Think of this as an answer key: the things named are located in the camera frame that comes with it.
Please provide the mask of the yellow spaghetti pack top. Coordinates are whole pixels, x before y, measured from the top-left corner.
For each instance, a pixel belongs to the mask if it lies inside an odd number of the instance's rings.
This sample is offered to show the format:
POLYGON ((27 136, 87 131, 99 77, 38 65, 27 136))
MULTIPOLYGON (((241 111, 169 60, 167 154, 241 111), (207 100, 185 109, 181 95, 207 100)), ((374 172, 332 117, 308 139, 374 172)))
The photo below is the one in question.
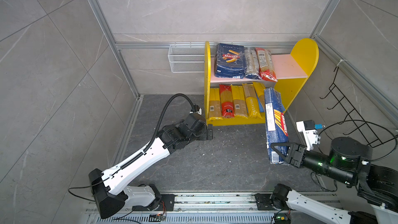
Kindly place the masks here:
POLYGON ((219 88, 210 88, 208 120, 222 120, 221 100, 219 88))

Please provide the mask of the blue Barilla spaghetti box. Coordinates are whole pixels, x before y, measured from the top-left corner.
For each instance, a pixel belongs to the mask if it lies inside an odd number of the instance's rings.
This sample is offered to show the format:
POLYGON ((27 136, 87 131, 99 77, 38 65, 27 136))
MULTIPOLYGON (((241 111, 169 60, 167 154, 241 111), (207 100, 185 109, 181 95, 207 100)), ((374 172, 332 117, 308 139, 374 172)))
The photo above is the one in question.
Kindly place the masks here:
POLYGON ((266 144, 271 164, 283 164, 284 160, 272 149, 273 143, 287 143, 288 129, 284 116, 285 108, 281 94, 274 88, 264 90, 265 117, 266 117, 266 144))

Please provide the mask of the yellow spaghetti pack barcode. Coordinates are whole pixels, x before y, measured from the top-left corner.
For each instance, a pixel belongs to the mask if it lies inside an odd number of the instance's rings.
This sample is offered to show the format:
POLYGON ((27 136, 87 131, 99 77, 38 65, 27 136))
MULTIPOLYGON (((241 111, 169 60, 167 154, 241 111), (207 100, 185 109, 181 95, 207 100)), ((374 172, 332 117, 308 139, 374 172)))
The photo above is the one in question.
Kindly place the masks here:
POLYGON ((235 117, 248 118, 243 86, 231 85, 231 90, 235 117))

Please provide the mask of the yellow spaghetti pack white lettering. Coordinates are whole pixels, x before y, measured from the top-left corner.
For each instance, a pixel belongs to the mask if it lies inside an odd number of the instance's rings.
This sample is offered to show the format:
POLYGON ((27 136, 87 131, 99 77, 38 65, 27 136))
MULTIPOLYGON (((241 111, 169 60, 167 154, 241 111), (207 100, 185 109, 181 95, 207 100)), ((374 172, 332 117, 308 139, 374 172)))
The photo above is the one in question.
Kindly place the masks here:
POLYGON ((262 119, 253 84, 242 84, 249 118, 262 119))

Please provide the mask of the blue Barilla pasta bag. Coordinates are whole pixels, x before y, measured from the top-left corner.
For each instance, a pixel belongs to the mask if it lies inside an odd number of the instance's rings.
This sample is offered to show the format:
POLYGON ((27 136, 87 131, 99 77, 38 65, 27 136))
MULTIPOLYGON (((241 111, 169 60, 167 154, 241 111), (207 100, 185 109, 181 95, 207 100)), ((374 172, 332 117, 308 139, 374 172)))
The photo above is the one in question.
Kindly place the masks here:
POLYGON ((245 48, 219 43, 215 55, 215 76, 243 79, 246 72, 245 48))

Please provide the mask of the dark label spaghetti pack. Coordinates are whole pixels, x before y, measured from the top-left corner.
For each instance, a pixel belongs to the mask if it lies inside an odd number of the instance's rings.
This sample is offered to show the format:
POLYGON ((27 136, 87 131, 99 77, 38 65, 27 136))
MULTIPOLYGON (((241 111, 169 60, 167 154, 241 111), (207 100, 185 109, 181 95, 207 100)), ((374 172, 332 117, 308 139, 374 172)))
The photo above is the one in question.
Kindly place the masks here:
POLYGON ((245 77, 251 80, 261 80, 259 69, 256 68, 255 60, 252 56, 250 48, 245 47, 244 52, 246 61, 245 77))

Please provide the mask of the red blue spaghetti pack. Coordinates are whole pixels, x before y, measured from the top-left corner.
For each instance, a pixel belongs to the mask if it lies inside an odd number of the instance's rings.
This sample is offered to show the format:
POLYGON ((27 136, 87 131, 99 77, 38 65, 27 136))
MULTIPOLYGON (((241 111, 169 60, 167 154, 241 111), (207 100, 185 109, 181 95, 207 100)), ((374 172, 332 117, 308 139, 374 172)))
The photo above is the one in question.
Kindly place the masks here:
POLYGON ((255 48, 259 61, 259 75, 263 80, 269 82, 277 82, 276 72, 272 60, 272 54, 269 50, 256 47, 255 48))

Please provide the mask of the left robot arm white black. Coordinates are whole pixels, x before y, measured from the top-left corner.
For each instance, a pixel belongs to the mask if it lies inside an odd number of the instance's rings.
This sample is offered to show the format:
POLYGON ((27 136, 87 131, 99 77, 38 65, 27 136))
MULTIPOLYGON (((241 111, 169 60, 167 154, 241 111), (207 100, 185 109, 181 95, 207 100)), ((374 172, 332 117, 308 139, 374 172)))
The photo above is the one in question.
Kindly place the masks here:
POLYGON ((198 113, 190 113, 185 120, 164 126, 155 134, 152 143, 119 164, 104 171, 91 171, 90 189, 100 217, 110 218, 125 207, 157 209, 162 201, 157 187, 153 184, 133 187, 130 182, 173 152, 194 141, 211 141, 212 138, 212 125, 207 125, 198 113))

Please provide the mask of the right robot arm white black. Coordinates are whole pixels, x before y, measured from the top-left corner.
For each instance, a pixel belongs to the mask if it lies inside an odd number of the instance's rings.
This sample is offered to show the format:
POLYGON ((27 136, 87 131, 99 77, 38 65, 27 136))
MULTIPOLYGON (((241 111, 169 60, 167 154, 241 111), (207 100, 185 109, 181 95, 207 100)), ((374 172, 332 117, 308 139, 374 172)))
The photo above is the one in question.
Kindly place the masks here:
POLYGON ((270 203, 279 212, 295 210, 327 224, 396 224, 398 222, 398 173, 396 170, 372 164, 372 148, 358 141, 341 137, 331 142, 329 155, 307 150, 297 143, 272 143, 273 152, 284 162, 307 168, 355 187, 357 195, 367 201, 374 214, 347 211, 318 202, 292 188, 278 184, 270 200, 256 194, 258 205, 270 203))

